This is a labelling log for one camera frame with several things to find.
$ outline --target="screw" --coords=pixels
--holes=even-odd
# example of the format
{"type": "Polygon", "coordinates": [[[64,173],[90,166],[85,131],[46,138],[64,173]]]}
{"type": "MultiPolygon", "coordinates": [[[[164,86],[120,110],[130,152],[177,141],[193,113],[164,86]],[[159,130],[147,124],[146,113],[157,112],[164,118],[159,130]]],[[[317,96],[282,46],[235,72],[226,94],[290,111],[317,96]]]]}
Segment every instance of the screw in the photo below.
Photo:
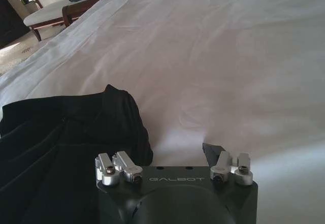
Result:
{"type": "Polygon", "coordinates": [[[140,176],[136,176],[134,179],[133,179],[133,183],[134,184],[140,184],[142,182],[142,177],[140,176]]]}
{"type": "Polygon", "coordinates": [[[239,171],[243,174],[247,174],[248,173],[248,168],[247,166],[239,166],[239,171]]]}
{"type": "Polygon", "coordinates": [[[113,167],[113,166],[106,167],[106,172],[108,174],[114,174],[115,173],[115,167],[113,167]]]}
{"type": "Polygon", "coordinates": [[[223,184],[223,178],[222,178],[222,176],[220,176],[220,175],[214,176],[213,183],[215,185],[221,185],[221,184],[223,184]]]}

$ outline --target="bed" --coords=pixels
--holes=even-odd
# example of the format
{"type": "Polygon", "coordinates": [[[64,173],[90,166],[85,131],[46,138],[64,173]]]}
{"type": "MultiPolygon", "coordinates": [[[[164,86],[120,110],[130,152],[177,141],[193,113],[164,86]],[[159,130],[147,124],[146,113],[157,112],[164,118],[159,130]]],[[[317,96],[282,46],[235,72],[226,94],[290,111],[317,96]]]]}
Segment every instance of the bed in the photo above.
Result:
{"type": "Polygon", "coordinates": [[[258,223],[319,223],[325,0],[101,0],[0,77],[0,105],[103,91],[136,100],[154,165],[251,156],[258,223]]]}

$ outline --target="white cushion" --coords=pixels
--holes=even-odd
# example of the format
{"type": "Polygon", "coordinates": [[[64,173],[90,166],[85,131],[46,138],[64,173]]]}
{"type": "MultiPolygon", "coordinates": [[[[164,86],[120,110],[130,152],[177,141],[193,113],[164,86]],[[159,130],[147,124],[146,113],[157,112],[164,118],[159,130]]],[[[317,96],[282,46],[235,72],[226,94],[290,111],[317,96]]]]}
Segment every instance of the white cushion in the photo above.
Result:
{"type": "Polygon", "coordinates": [[[54,2],[49,4],[48,6],[45,6],[41,9],[39,9],[38,11],[30,14],[29,16],[27,16],[24,19],[24,24],[26,26],[31,26],[37,23],[41,23],[41,22],[46,22],[46,21],[50,21],[56,18],[60,18],[62,17],[62,8],[64,6],[69,6],[69,5],[73,5],[75,3],[78,2],[71,2],[69,0],[61,0],[59,2],[54,2]]]}

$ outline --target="silver clamp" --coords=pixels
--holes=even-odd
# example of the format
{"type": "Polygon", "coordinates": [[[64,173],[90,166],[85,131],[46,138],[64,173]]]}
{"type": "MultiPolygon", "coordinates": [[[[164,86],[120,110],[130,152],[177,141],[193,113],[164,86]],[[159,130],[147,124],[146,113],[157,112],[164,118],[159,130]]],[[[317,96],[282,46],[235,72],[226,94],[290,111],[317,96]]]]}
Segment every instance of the silver clamp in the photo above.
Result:
{"type": "Polygon", "coordinates": [[[244,186],[253,184],[253,173],[250,171],[250,158],[248,154],[240,153],[237,158],[238,169],[235,170],[235,181],[244,186]]]}
{"type": "Polygon", "coordinates": [[[229,173],[232,169],[233,159],[229,152],[222,151],[220,153],[218,162],[215,166],[210,168],[210,178],[214,183],[220,184],[228,181],[229,173]]]}
{"type": "Polygon", "coordinates": [[[113,186],[119,183],[119,171],[115,169],[106,153],[101,153],[95,158],[96,180],[103,185],[113,186]]]}
{"type": "Polygon", "coordinates": [[[125,180],[130,183],[139,183],[142,180],[142,168],[135,165],[125,151],[117,152],[113,158],[117,170],[124,173],[125,180]]]}
{"type": "MultiPolygon", "coordinates": [[[[211,180],[216,184],[227,182],[232,166],[233,159],[231,155],[227,151],[222,151],[217,164],[210,168],[211,180]]],[[[250,158],[248,154],[240,153],[237,158],[237,164],[234,167],[238,167],[235,170],[235,182],[237,184],[244,186],[253,184],[253,174],[250,171],[250,158]]]]}

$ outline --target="floor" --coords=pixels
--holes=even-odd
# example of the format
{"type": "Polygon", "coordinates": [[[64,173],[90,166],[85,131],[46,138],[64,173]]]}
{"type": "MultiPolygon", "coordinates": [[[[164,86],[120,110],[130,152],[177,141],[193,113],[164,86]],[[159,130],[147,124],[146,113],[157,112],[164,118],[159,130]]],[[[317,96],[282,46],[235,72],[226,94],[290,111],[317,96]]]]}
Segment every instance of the floor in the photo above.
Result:
{"type": "Polygon", "coordinates": [[[29,32],[1,49],[0,76],[29,58],[63,29],[64,26],[45,27],[40,29],[39,31],[42,37],[42,41],[40,42],[38,42],[32,32],[29,32]]]}

